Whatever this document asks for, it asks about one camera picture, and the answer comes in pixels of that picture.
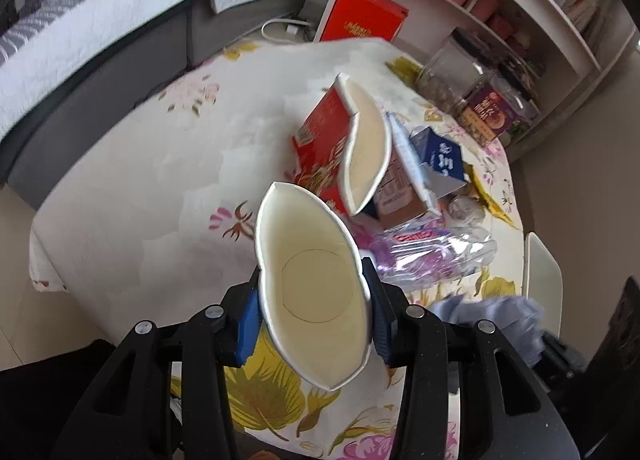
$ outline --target barcode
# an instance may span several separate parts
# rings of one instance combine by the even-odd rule
[[[298,132],[295,134],[295,137],[296,137],[296,143],[298,144],[298,146],[311,144],[314,141],[314,136],[306,128],[305,125],[303,125],[300,129],[298,129]]]

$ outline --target table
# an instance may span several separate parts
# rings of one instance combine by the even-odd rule
[[[78,299],[115,341],[141,319],[187,320],[255,266],[254,220],[273,181],[291,176],[290,136],[345,72],[412,130],[431,125],[521,227],[504,151],[485,149],[385,66],[401,52],[382,40],[295,46],[244,42],[137,107],[71,169],[33,221],[31,277]],[[428,305],[522,288],[523,235],[489,215],[498,242],[481,273],[408,294]],[[292,452],[384,460],[398,419],[404,371],[372,353],[350,383],[325,393],[300,379],[261,332],[254,355],[228,370],[236,426]],[[179,379],[175,379],[175,388]],[[448,458],[457,456],[459,406],[450,401]]]

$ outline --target tile floor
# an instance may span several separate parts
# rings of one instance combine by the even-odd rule
[[[71,295],[41,293],[28,270],[34,210],[0,190],[0,370],[81,348],[102,333]]]

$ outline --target black lid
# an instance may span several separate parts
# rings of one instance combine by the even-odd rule
[[[481,64],[484,64],[487,67],[494,65],[495,59],[489,49],[489,46],[482,43],[482,41],[474,35],[462,28],[456,28],[451,32],[451,37],[456,43],[458,43],[458,45],[460,45],[460,48],[474,59],[477,59]]]
[[[531,100],[531,93],[516,75],[508,69],[508,67],[502,63],[498,64],[498,73],[504,78],[521,96],[524,100],[529,102]]]

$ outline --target screw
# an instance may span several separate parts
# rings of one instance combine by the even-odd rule
[[[140,321],[136,325],[136,334],[148,334],[151,331],[151,328],[153,328],[153,324],[151,323],[151,321]]]
[[[218,319],[222,317],[223,313],[225,313],[225,309],[220,305],[211,305],[204,311],[204,315],[209,319]]]
[[[478,321],[478,329],[485,334],[492,334],[495,332],[495,325],[488,319],[480,319]]]
[[[420,317],[424,316],[424,308],[420,305],[409,305],[404,312],[414,319],[420,319]]]

